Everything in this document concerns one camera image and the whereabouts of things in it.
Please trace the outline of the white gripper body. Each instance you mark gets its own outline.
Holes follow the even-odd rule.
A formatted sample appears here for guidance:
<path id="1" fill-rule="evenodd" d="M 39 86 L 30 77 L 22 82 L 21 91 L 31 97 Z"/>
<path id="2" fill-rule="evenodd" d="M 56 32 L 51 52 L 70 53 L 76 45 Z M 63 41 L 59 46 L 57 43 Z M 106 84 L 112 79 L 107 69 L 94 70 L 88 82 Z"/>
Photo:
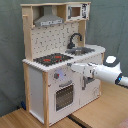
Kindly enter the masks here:
<path id="1" fill-rule="evenodd" d="M 96 66 L 92 63 L 68 63 L 72 71 L 82 74 L 85 77 L 94 77 Z"/>

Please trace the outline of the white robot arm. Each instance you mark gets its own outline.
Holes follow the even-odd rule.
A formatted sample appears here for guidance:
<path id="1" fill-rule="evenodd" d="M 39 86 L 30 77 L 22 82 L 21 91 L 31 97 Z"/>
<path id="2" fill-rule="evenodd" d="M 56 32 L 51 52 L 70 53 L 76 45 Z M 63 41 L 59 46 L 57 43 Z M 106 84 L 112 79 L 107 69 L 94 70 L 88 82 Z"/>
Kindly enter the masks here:
<path id="1" fill-rule="evenodd" d="M 103 64 L 68 63 L 72 71 L 82 74 L 85 78 L 99 79 L 111 84 L 128 87 L 128 77 L 122 75 L 120 61 L 115 56 L 108 56 Z"/>

